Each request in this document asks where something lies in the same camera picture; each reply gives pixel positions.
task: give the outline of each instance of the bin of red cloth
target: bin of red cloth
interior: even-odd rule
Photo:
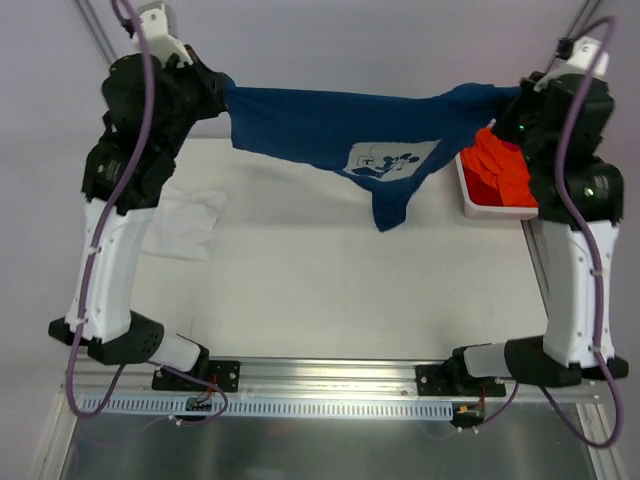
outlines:
[[[456,157],[467,217],[527,220],[538,215],[520,150],[483,128]]]

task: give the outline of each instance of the gray wall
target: gray wall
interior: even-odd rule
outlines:
[[[243,85],[428,95],[436,93],[433,90],[442,91],[472,79],[513,83],[514,77],[544,65],[546,52],[570,20],[570,10],[580,3],[492,0],[478,8],[461,0],[403,1],[412,5],[410,17],[402,17],[389,7],[390,2],[382,0],[253,3],[176,0],[174,5],[180,18],[186,16],[180,21],[180,28],[187,39],[207,51],[206,60],[213,68],[234,73]],[[639,267],[633,247],[640,242],[640,212],[633,210],[639,203],[640,167],[636,165],[632,144],[637,135],[634,127],[638,100],[633,90],[635,78],[625,77],[624,72],[631,71],[633,60],[638,64],[631,39],[640,19],[638,4],[633,0],[611,2],[619,2],[613,9],[620,14],[623,24],[611,59],[612,88],[620,101],[603,154],[624,168],[629,185],[627,221],[615,260],[612,316],[620,353],[637,364],[640,354],[634,348],[634,334],[640,333],[635,322],[638,297],[631,288]],[[105,66],[70,1],[6,3],[0,16],[0,40],[4,45],[4,68],[0,75],[3,227],[0,229],[3,272],[0,478],[3,480],[23,478],[29,468],[64,369],[67,350],[47,338],[46,325],[66,312],[79,268],[82,211],[78,191],[84,158],[101,130],[103,104],[99,85],[105,75]],[[423,3],[433,9],[420,10]],[[211,11],[203,10],[205,4],[218,6]],[[268,4],[275,5],[270,17]],[[187,13],[190,5],[196,15]],[[262,5],[261,9],[255,10],[258,5]],[[342,6],[345,12],[336,10]],[[365,7],[367,22],[361,29],[354,29],[352,24],[357,25],[359,20],[354,11]],[[341,13],[348,14],[345,18],[352,19],[352,23],[341,20]],[[418,13],[424,15],[429,28],[415,20]],[[295,27],[293,33],[279,29],[279,19],[287,14],[290,16],[285,23]],[[535,24],[526,27],[522,19],[533,18],[531,15],[535,15]],[[201,18],[206,22],[196,22]],[[322,28],[316,26],[314,30],[317,18],[324,19],[322,25],[342,30],[333,32],[328,43],[304,43],[308,35],[315,40],[324,38]],[[229,19],[245,22],[244,26],[240,29]],[[474,23],[477,21],[483,22],[481,28]],[[415,35],[407,33],[408,27]],[[216,32],[220,31],[223,35],[219,37]],[[260,35],[251,37],[251,32]],[[527,36],[535,35],[536,41],[526,44],[522,40],[524,32]],[[478,35],[483,35],[482,42],[486,44],[483,48],[478,48]],[[268,41],[263,41],[264,36],[268,36]],[[269,42],[277,48],[266,49],[264,45]],[[291,48],[291,55],[283,52],[283,47]],[[411,58],[405,57],[408,52]],[[475,53],[468,58],[469,52]],[[365,67],[358,63],[363,55],[369,59]],[[428,64],[421,60],[424,58],[429,59]],[[412,70],[413,61],[419,70]],[[300,65],[299,62],[304,68],[294,69],[292,65]],[[381,73],[384,65],[393,68]],[[636,385],[632,380],[623,386],[628,405],[640,400]],[[628,418],[623,450],[627,461],[632,462],[635,457],[630,439],[638,436],[640,424],[637,414],[629,408]]]
[[[621,382],[626,424],[620,450],[629,478],[638,478],[640,412],[636,406],[640,402],[640,158],[637,149],[640,127],[640,41],[637,28],[640,25],[640,2],[610,0],[602,13],[616,15],[619,23],[614,44],[609,50],[608,73],[610,88],[617,101],[616,111],[605,132],[600,153],[623,171],[626,182],[625,218],[612,266],[611,328],[616,349],[631,362],[631,377]]]

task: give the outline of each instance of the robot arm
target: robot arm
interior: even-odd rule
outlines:
[[[209,70],[193,50],[173,35],[172,12],[161,2],[140,12],[153,55],[154,115],[149,140],[131,180],[107,217],[99,247],[91,241],[107,199],[131,158],[143,118],[144,84],[140,54],[117,60],[103,83],[109,111],[105,132],[87,157],[82,184],[86,198],[83,266],[94,257],[82,341],[88,355],[105,365],[151,361],[202,378],[209,352],[166,332],[151,319],[129,310],[142,239],[158,205],[164,183],[192,126],[224,112],[222,91],[230,81]],[[70,345],[78,325],[81,272],[69,313],[49,325],[49,335]]]
[[[598,50],[598,42],[582,38],[570,47],[560,68],[534,72],[521,82],[520,94],[497,119],[493,133],[518,145],[531,175],[539,204],[549,284],[548,326],[544,336],[503,344],[462,347],[438,372],[434,382],[453,383],[461,394],[477,394],[496,377],[540,387],[577,385],[602,379],[595,356],[594,333],[602,329],[599,348],[613,378],[628,375],[628,364],[615,355],[609,328],[609,272],[623,207],[619,170],[594,156],[601,132],[613,111],[613,99],[602,80],[608,57],[601,56],[573,129],[565,166],[565,185],[587,221],[602,256],[602,271],[592,270],[585,235],[562,202],[555,186],[554,161],[560,132],[578,85]],[[602,325],[595,322],[593,276],[604,284]]]

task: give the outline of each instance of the white printed patch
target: white printed patch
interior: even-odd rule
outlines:
[[[349,152],[345,173],[392,182],[410,177],[440,140],[421,143],[356,143]]]

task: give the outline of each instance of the gray floor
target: gray floor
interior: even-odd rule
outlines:
[[[103,414],[82,423],[82,435],[118,440],[150,419]],[[179,429],[162,422],[115,448],[74,441],[63,478],[595,479],[587,450],[546,405],[514,405],[479,435],[451,433],[448,424],[389,420],[223,417]]]

